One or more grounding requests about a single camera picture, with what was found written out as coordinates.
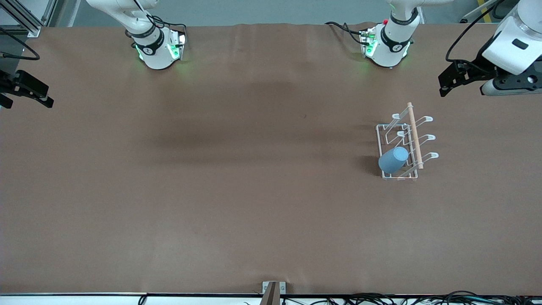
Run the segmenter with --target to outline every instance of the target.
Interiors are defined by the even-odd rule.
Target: blue cup
[[[395,147],[388,150],[380,159],[378,166],[385,173],[393,174],[400,170],[408,159],[408,151],[404,147]]]

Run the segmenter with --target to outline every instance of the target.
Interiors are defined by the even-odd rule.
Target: table surface
[[[540,96],[441,98],[463,28],[394,69],[328,26],[189,28],[163,71],[121,28],[44,28],[20,68],[55,105],[0,117],[1,291],[542,294]],[[384,181],[375,125],[409,101],[441,157]]]

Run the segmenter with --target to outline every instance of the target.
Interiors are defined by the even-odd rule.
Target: yellow tape
[[[484,0],[478,0],[478,5],[483,5],[485,3]],[[482,14],[485,13],[487,11],[486,8],[483,8],[482,9]],[[483,21],[486,22],[486,23],[491,23],[491,17],[489,16],[489,14],[487,14],[486,16],[483,17]]]

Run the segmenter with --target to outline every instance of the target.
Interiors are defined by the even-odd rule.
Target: wooden dowel
[[[408,115],[410,117],[410,128],[412,129],[412,137],[414,138],[414,150],[416,152],[416,163],[419,163],[418,169],[423,169],[422,152],[420,151],[420,141],[418,139],[418,130],[416,128],[416,119],[414,118],[414,110],[412,103],[406,104],[408,107]]]

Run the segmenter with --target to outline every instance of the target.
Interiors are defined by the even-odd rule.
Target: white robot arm
[[[165,69],[181,59],[186,43],[185,33],[158,27],[147,9],[154,8],[159,0],[87,0],[120,22],[135,41],[139,58],[151,69]]]
[[[438,80],[443,97],[478,80],[487,96],[542,93],[542,1],[521,0],[475,60],[452,60]]]
[[[453,0],[386,0],[391,17],[386,24],[362,32],[362,53],[377,65],[393,67],[407,55],[412,34],[420,24],[417,7],[441,5]]]

